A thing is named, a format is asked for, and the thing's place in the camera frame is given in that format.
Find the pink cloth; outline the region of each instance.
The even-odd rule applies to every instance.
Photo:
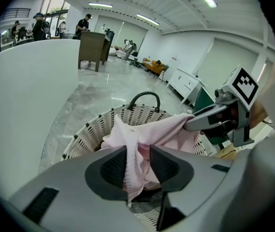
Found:
[[[199,131],[183,129],[184,123],[193,115],[180,114],[140,126],[129,126],[115,116],[115,125],[110,135],[103,137],[101,149],[126,145],[127,166],[123,189],[128,193],[129,202],[145,187],[152,189],[158,185],[150,167],[149,146],[162,145],[175,150],[193,153]]]

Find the man in black shirt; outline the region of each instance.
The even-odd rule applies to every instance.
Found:
[[[46,39],[45,26],[46,22],[43,20],[43,14],[37,13],[34,16],[36,23],[32,29],[34,41],[41,41]]]
[[[15,24],[14,26],[12,27],[12,30],[11,30],[11,38],[14,40],[15,37],[16,37],[16,34],[18,34],[18,30],[16,29],[17,28],[17,25],[20,25],[19,21],[15,21]]]
[[[78,22],[78,24],[76,26],[76,32],[75,32],[73,39],[80,40],[82,31],[90,31],[89,30],[89,22],[88,22],[88,20],[90,20],[90,19],[91,19],[91,15],[87,14],[84,19],[81,19]]]

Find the cap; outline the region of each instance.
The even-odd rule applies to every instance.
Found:
[[[42,16],[43,16],[42,13],[36,13],[36,15],[33,17],[33,19],[36,18],[36,17],[42,17]]]

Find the basket handle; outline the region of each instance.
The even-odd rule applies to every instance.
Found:
[[[136,95],[134,98],[133,98],[133,100],[130,102],[130,104],[129,104],[129,106],[128,106],[128,110],[133,110],[133,107],[134,107],[134,105],[135,105],[135,103],[136,103],[136,101],[137,101],[137,99],[138,98],[140,98],[141,96],[143,96],[143,95],[154,95],[155,97],[156,97],[156,99],[157,99],[157,107],[155,108],[155,111],[157,112],[157,113],[159,113],[160,112],[160,98],[159,98],[159,96],[156,94],[156,93],[154,93],[154,92],[150,92],[150,91],[146,91],[146,92],[142,92],[142,93],[139,93],[138,95]]]

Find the railing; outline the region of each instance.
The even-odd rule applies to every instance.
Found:
[[[29,17],[30,10],[31,9],[26,9],[26,8],[6,9],[4,13],[0,16],[0,20],[16,18],[16,17]]]

